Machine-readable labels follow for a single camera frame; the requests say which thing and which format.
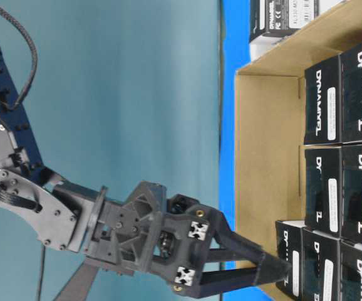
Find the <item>white label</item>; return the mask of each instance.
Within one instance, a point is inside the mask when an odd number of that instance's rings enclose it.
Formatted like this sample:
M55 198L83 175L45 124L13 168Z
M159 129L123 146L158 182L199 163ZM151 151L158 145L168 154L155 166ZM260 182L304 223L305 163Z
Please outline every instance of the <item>white label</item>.
M336 140L336 89L327 90L327 139Z
M333 294L333 270L333 262L326 259L324 263L323 301L331 301Z
M338 196L337 196L337 180L329 179L329 215L330 215L330 231L338 231Z
M261 15L259 16L260 29L264 29L264 21L266 19L266 12L264 10L265 5L265 0L261 0L261 2L259 3L259 11L261 13Z
M299 253L292 252L292 293L299 296Z
M289 0L289 27L299 29L314 19L314 0Z

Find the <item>metal bracket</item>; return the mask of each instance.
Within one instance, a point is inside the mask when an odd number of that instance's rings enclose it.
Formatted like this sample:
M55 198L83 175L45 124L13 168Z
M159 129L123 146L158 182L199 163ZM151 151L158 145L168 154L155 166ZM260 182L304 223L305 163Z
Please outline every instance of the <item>metal bracket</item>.
M0 169L0 183L7 187L7 193L34 200L42 209L37 213L4 202L0 202L0 208L22 217L37 232L38 240L46 246L55 250L65 250L78 217L47 190L12 171Z

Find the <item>bolt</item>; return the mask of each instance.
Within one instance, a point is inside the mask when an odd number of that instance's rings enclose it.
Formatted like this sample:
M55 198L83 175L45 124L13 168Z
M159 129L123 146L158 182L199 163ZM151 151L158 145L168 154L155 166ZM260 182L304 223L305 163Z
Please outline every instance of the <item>bolt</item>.
M203 216L205 215L203 210L197 210L196 211L196 216L198 216L199 218L203 218Z

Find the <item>robotic arm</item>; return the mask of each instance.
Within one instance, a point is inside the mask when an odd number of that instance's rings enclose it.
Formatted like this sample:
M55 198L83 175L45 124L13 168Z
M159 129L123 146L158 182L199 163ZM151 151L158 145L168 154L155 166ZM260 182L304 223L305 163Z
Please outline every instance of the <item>robotic arm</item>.
M46 247L86 256L55 300L86 300L99 269L156 274L174 293L194 298L287 275L287 262L231 231L219 210L196 199L167 199L165 187L141 182L121 203L106 187L93 191L47 168L24 107L9 109L17 99L0 49L0 208L22 217ZM220 248L210 248L213 239ZM256 267L204 272L207 262L234 260Z

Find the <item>cardboard box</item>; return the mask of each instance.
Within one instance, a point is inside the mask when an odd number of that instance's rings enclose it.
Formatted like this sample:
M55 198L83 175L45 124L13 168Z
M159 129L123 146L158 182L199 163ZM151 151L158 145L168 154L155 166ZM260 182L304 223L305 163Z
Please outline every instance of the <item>cardboard box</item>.
M362 244L341 242L341 301L362 301Z
M235 227L273 255L274 222L305 217L304 71L361 42L362 0L347 0L235 76ZM291 300L274 284L261 288Z
M339 237L343 199L341 148L306 149L305 224Z
M341 59L334 56L305 70L306 134L304 144L341 142Z
M339 238L303 229L303 301L339 300L339 243Z
M362 142L362 43L341 55L344 143Z
M292 264L287 278L277 282L276 287L298 301L302 300L304 227L304 221L276 221L278 257Z
M362 145L343 146L341 236L362 243Z

